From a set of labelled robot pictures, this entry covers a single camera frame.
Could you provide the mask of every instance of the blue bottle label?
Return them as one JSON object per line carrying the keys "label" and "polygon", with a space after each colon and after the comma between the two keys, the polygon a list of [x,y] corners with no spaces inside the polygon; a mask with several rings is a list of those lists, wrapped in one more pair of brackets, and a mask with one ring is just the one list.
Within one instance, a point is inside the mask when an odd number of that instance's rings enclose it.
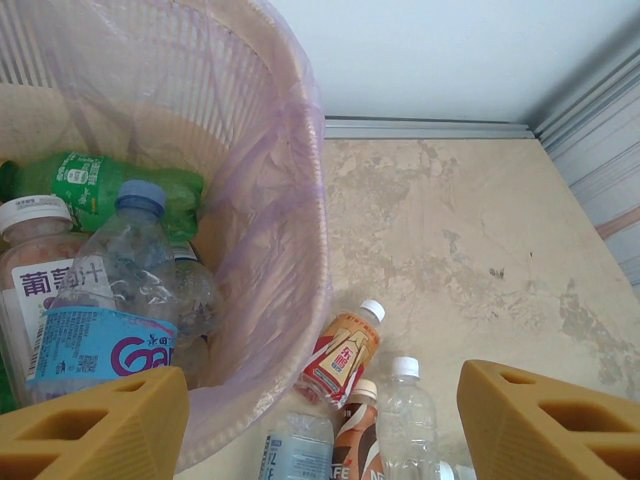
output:
{"label": "blue bottle label", "polygon": [[271,434],[262,455],[259,480],[327,480],[333,447],[300,437]]}
{"label": "blue bottle label", "polygon": [[113,380],[171,364],[178,329],[99,307],[49,310],[38,328],[27,382]]}

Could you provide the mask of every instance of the beige tile floor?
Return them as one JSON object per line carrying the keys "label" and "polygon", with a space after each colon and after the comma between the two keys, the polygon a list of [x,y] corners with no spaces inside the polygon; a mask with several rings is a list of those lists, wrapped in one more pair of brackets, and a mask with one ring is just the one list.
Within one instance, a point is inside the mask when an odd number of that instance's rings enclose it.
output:
{"label": "beige tile floor", "polygon": [[[336,308],[387,308],[369,376],[416,356],[443,456],[468,464],[455,404],[468,358],[640,397],[640,308],[535,140],[329,141]],[[257,478],[278,411],[179,479]]]}

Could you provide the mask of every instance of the garbage bag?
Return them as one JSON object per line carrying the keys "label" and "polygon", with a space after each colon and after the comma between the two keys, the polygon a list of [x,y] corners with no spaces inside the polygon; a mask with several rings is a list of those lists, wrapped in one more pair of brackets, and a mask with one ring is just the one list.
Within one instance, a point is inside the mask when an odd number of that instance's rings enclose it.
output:
{"label": "garbage bag", "polygon": [[262,0],[4,0],[0,158],[75,150],[198,171],[195,239],[225,296],[178,470],[222,448],[293,383],[328,308],[309,63]]}

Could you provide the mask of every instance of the blue bottle cap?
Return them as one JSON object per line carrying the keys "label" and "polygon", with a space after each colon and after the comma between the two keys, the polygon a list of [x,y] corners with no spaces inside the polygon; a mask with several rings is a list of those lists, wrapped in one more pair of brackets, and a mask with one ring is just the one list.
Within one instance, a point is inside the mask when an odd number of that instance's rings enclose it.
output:
{"label": "blue bottle cap", "polygon": [[124,182],[118,192],[118,199],[116,202],[124,198],[146,198],[152,202],[157,203],[162,210],[167,203],[167,194],[164,190],[155,183],[146,182],[144,180],[129,180]]}

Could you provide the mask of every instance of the juice bottle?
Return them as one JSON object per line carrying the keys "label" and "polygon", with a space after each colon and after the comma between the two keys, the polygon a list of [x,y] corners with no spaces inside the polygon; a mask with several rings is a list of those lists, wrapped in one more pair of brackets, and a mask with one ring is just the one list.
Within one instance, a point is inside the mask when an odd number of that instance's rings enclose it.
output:
{"label": "juice bottle", "polygon": [[0,207],[0,234],[11,245],[0,258],[0,350],[19,406],[31,403],[25,382],[40,318],[87,241],[71,227],[57,197],[23,197]]}
{"label": "juice bottle", "polygon": [[324,398],[342,408],[380,346],[376,328],[384,315],[375,300],[362,302],[357,313],[338,315],[316,342],[296,390],[312,403]]}

